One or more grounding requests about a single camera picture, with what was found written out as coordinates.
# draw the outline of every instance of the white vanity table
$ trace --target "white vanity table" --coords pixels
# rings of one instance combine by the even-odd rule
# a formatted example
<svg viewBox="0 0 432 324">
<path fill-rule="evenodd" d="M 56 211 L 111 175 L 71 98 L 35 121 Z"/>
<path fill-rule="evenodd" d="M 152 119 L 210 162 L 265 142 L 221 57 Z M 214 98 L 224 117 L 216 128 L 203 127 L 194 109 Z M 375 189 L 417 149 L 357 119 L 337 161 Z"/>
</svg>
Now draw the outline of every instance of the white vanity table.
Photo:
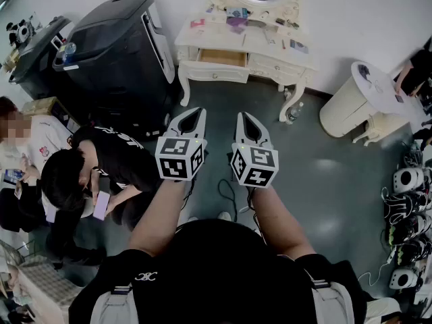
<svg viewBox="0 0 432 324">
<path fill-rule="evenodd" d="M 286 110 L 303 95 L 318 70 L 313 47 L 298 19 L 300 2 L 210 0 L 211 11 L 190 16 L 175 40 L 180 61 L 178 75 L 184 90 L 180 104 L 188 105 L 189 79 L 246 83 L 249 75 L 261 76 L 275 81 L 281 92 L 284 86 L 296 85 L 279 113 L 279 120 L 286 121 Z M 249 11 L 248 21 L 261 23 L 251 22 L 243 26 L 243 32 L 233 32 L 227 24 L 226 7 L 244 7 Z M 284 20 L 285 25 L 278 24 L 276 18 Z M 191 22 L 201 24 L 201 20 L 203 25 L 191 27 Z M 287 20 L 299 27 L 288 26 Z M 306 46 L 308 52 L 292 48 L 292 40 Z"/>
</svg>

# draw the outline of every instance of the gray floor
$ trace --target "gray floor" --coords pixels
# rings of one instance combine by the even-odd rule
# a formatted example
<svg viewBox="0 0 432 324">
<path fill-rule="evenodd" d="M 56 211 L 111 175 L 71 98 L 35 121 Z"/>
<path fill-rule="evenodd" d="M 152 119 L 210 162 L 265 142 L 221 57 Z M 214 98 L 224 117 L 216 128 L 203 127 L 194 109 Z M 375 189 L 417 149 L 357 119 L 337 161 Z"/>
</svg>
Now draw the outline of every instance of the gray floor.
<svg viewBox="0 0 432 324">
<path fill-rule="evenodd" d="M 372 272 L 372 281 L 389 251 L 380 243 L 384 228 L 383 203 L 380 191 L 389 186 L 391 176 L 408 140 L 408 126 L 391 138 L 365 148 L 361 142 L 352 144 L 360 128 L 344 138 L 328 136 L 320 126 L 319 110 L 323 99 L 304 95 L 302 115 L 289 126 L 277 120 L 284 97 L 276 85 L 250 81 L 193 82 L 187 109 L 207 110 L 206 137 L 209 156 L 199 172 L 194 192 L 182 212 L 180 222 L 191 215 L 216 217 L 220 211 L 232 211 L 230 201 L 217 193 L 220 179 L 230 178 L 227 153 L 231 151 L 237 113 L 247 111 L 267 126 L 272 143 L 279 151 L 280 171 L 273 186 L 281 199 L 304 227 L 315 250 L 332 263 L 348 259 L 357 274 Z M 177 111 L 186 110 L 178 107 Z M 238 208 L 246 206 L 246 190 L 232 182 Z M 254 227 L 251 212 L 238 215 L 240 223 Z M 43 229 L 38 232 L 43 238 Z M 121 252 L 129 232 L 110 219 L 100 223 L 93 218 L 82 219 L 76 232 L 77 244 L 87 247 L 105 246 L 109 255 Z M 64 271 L 77 284 L 85 284 L 96 273 L 95 268 L 66 267 Z M 389 294 L 387 283 L 392 267 L 384 267 L 374 287 L 361 284 L 372 296 Z"/>
</svg>

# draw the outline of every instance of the open drawer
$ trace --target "open drawer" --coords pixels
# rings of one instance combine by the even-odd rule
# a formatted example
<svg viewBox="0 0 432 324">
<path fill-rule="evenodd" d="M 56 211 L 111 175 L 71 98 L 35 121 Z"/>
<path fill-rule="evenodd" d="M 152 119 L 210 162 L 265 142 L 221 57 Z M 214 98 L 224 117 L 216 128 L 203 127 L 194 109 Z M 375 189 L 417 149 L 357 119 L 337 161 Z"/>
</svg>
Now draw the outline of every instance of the open drawer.
<svg viewBox="0 0 432 324">
<path fill-rule="evenodd" d="M 220 51 L 219 49 L 200 49 L 197 61 L 221 63 L 224 65 L 246 67 L 248 56 L 237 51 Z"/>
<path fill-rule="evenodd" d="M 181 65 L 189 79 L 246 83 L 249 77 L 246 63 L 246 53 L 200 49 L 196 61 L 182 61 Z"/>
</svg>

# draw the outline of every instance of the table leg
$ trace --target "table leg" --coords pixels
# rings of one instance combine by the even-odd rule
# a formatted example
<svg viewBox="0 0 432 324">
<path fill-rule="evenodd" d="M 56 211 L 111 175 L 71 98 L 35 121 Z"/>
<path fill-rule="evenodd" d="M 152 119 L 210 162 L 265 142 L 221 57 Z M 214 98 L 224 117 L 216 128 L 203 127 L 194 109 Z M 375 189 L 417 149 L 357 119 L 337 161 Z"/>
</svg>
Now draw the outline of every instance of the table leg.
<svg viewBox="0 0 432 324">
<path fill-rule="evenodd" d="M 382 135 L 380 135 L 380 134 L 378 134 L 378 136 L 376 136 L 375 138 L 371 138 L 371 139 L 368 139 L 366 142 L 364 142 L 364 146 L 368 146 L 369 145 L 369 143 L 372 143 L 372 142 L 378 142 L 379 140 L 381 140 L 383 137 L 382 137 Z"/>
<path fill-rule="evenodd" d="M 352 140 L 352 143 L 355 144 L 356 142 L 358 142 L 361 138 L 370 136 L 373 133 L 373 128 L 369 128 L 365 133 L 362 133 L 360 136 L 358 136 L 357 138 L 354 138 Z"/>
<path fill-rule="evenodd" d="M 189 79 L 187 77 L 187 71 L 183 65 L 182 62 L 180 62 L 180 65 L 178 67 L 178 79 L 180 81 L 180 84 L 182 85 L 184 96 L 183 99 L 180 101 L 180 104 L 183 107 L 186 107 L 189 103 L 190 98 L 190 86 L 189 86 Z"/>
<path fill-rule="evenodd" d="M 292 93 L 292 95 L 282 105 L 281 111 L 279 113 L 279 121 L 280 122 L 286 121 L 286 111 L 288 110 L 288 108 L 290 108 L 292 105 L 294 105 L 295 102 L 297 102 L 300 99 L 300 97 L 304 93 L 304 88 L 306 88 L 306 80 L 304 78 L 302 78 L 296 84 L 296 88 L 294 89 L 294 92 Z"/>
</svg>

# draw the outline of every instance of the cardboard box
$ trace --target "cardboard box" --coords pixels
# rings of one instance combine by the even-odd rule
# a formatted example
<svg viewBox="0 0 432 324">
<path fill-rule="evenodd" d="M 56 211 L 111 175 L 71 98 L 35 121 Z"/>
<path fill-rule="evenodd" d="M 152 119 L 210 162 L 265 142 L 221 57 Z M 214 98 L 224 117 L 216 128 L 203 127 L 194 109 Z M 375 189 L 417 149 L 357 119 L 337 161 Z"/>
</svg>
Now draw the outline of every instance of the cardboard box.
<svg viewBox="0 0 432 324">
<path fill-rule="evenodd" d="M 80 125 L 72 117 L 57 97 L 27 102 L 22 107 L 24 115 L 52 115 L 56 117 L 70 132 L 75 133 Z"/>
</svg>

